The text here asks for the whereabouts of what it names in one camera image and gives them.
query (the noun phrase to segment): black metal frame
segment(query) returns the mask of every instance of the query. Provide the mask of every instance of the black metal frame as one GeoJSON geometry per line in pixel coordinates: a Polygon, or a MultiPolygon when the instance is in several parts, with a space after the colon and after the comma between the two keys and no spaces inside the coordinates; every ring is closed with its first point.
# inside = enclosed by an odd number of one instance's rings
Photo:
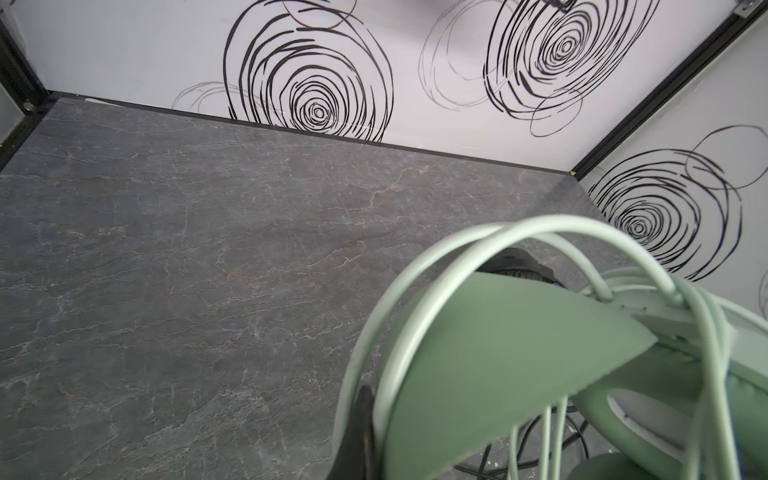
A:
{"type": "Polygon", "coordinates": [[[45,90],[2,22],[0,22],[0,83],[24,114],[16,128],[0,144],[1,170],[52,105],[48,91],[45,90]]]}
{"type": "Polygon", "coordinates": [[[577,180],[584,178],[681,88],[693,80],[704,67],[739,38],[766,10],[768,10],[768,2],[756,8],[747,18],[736,14],[728,17],[574,167],[571,175],[577,180]]]}

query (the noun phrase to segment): green plastic part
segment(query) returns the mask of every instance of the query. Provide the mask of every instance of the green plastic part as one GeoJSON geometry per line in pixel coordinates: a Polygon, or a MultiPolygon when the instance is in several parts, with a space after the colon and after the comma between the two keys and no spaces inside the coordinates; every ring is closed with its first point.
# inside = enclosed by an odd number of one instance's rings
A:
{"type": "MultiPolygon", "coordinates": [[[[582,415],[636,463],[662,480],[677,480],[682,464],[627,427],[608,401],[612,391],[625,389],[656,399],[691,418],[694,416],[702,389],[701,361],[693,355],[696,350],[681,351],[688,349],[686,343],[669,339],[664,343],[665,346],[651,347],[598,380],[573,400],[582,415]]],[[[763,475],[768,475],[768,379],[732,365],[725,389],[739,450],[763,475]]]]}
{"type": "MultiPolygon", "coordinates": [[[[400,313],[383,365],[422,296],[400,313]]],[[[383,478],[434,477],[656,340],[593,299],[546,283],[471,274],[410,364],[386,433],[383,478]]]]}
{"type": "Polygon", "coordinates": [[[623,453],[607,453],[582,462],[568,480],[655,480],[623,453]]]}

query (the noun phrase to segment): gray marble floor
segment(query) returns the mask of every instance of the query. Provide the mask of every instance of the gray marble floor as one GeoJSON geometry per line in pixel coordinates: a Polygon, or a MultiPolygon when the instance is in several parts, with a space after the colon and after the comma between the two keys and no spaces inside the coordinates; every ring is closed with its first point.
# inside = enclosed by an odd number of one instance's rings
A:
{"type": "Polygon", "coordinates": [[[322,478],[396,274],[552,213],[599,217],[560,174],[61,99],[0,174],[0,477],[322,478]]]}

